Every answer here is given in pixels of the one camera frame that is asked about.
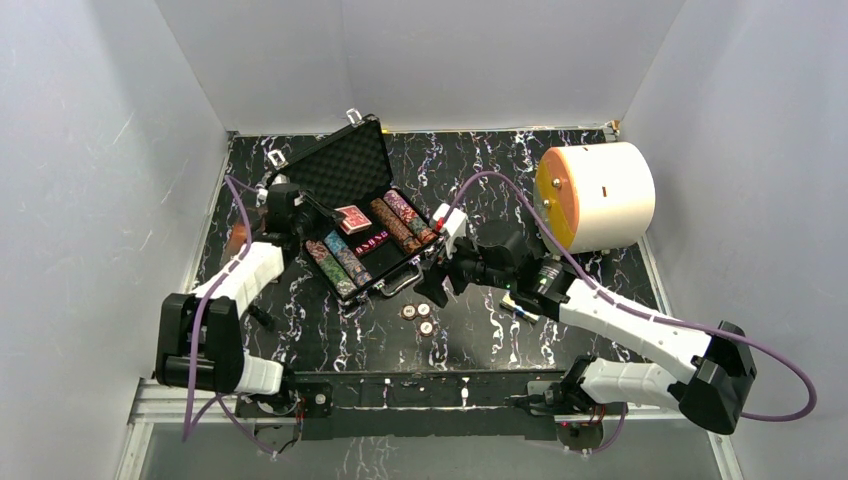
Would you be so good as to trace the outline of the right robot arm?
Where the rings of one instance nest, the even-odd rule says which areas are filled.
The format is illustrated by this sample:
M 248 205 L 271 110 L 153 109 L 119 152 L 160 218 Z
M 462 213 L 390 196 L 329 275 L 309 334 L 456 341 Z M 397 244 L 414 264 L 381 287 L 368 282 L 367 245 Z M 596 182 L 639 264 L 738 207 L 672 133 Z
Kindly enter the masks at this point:
M 417 293 L 443 307 L 444 286 L 459 295 L 468 285 L 503 289 L 525 311 L 603 336 L 642 357 L 640 363 L 578 357 L 563 378 L 510 404 L 538 415 L 587 414 L 613 403 L 680 412 L 717 434 L 736 429 L 756 377 L 744 332 L 723 322 L 707 334 L 659 322 L 655 311 L 633 315 L 636 304 L 592 288 L 574 268 L 534 251 L 502 222 L 483 225 L 478 237 L 442 243 L 421 263 Z

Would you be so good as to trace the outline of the red playing card deck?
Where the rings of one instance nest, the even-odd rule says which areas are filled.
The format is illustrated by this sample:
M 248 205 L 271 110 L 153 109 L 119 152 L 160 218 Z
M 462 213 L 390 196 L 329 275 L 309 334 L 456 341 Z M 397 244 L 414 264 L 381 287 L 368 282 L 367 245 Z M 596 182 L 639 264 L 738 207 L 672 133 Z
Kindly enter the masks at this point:
M 372 226 L 371 220 L 356 205 L 339 207 L 336 211 L 343 215 L 340 228 L 347 235 L 365 231 Z

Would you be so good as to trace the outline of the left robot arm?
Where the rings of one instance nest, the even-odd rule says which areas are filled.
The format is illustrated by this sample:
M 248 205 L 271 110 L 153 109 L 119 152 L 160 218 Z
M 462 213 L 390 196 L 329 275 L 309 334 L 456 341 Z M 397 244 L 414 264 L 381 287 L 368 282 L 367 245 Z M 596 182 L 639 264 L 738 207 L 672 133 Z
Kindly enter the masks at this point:
M 155 374 L 162 385 L 222 394 L 258 394 L 275 416 L 294 411 L 297 387 L 284 380 L 283 364 L 252 356 L 241 341 L 241 321 L 254 300 L 285 270 L 306 241 L 323 239 L 344 219 L 296 184 L 265 192 L 266 213 L 248 231 L 239 251 L 188 293 L 162 303 Z

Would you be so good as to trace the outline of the blue playing card deck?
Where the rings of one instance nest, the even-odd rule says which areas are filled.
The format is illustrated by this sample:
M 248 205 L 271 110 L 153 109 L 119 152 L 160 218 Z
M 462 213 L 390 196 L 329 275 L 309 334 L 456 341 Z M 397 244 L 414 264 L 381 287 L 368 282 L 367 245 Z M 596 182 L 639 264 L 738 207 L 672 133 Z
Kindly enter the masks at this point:
M 510 312 L 513 316 L 522 319 L 531 325 L 535 325 L 539 320 L 539 317 L 536 314 L 526 311 L 523 307 L 518 305 L 508 293 L 503 295 L 499 302 L 499 306 L 507 312 Z

